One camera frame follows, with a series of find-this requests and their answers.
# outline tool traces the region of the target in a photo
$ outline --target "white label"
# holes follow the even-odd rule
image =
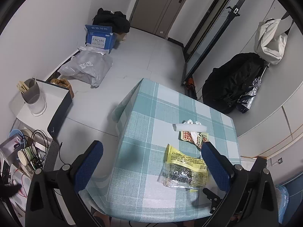
[[[81,67],[81,69],[84,69],[84,68],[86,68],[88,66],[93,66],[93,64],[89,61],[89,62],[83,63],[83,64],[81,64],[79,66]]]
[[[104,49],[105,41],[106,41],[105,37],[96,37],[96,36],[91,37],[91,44],[98,48]]]

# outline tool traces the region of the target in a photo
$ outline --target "metal screw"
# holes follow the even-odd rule
[[[263,172],[268,175],[269,174],[269,170],[267,168],[263,168]]]
[[[40,174],[42,172],[42,170],[40,168],[38,168],[37,170],[35,170],[36,174]]]
[[[65,164],[64,166],[62,166],[63,171],[68,171],[69,168],[70,168],[70,165],[68,165],[68,164]]]
[[[242,165],[240,165],[240,164],[236,164],[236,165],[234,165],[234,167],[235,167],[238,171],[240,171],[240,170],[243,169]]]

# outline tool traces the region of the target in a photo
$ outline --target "teal and white tablecloth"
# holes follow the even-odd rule
[[[158,181],[167,144],[201,156],[179,139],[172,124],[191,119],[207,126],[209,141],[232,164],[240,164],[231,118],[149,79],[140,81],[113,112],[119,147],[112,173],[92,177],[81,197],[99,211],[138,222],[176,222],[209,216],[211,202],[202,191],[173,189]],[[218,193],[210,176],[207,185]]]

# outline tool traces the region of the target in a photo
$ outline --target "chopsticks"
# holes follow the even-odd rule
[[[23,81],[18,82],[17,88],[21,91],[22,94],[29,90],[28,86]]]

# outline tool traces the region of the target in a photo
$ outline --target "gray cup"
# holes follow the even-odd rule
[[[39,116],[46,110],[46,102],[41,94],[38,83],[30,78],[26,80],[25,85],[29,87],[29,90],[22,94],[22,97],[31,111],[32,115]]]

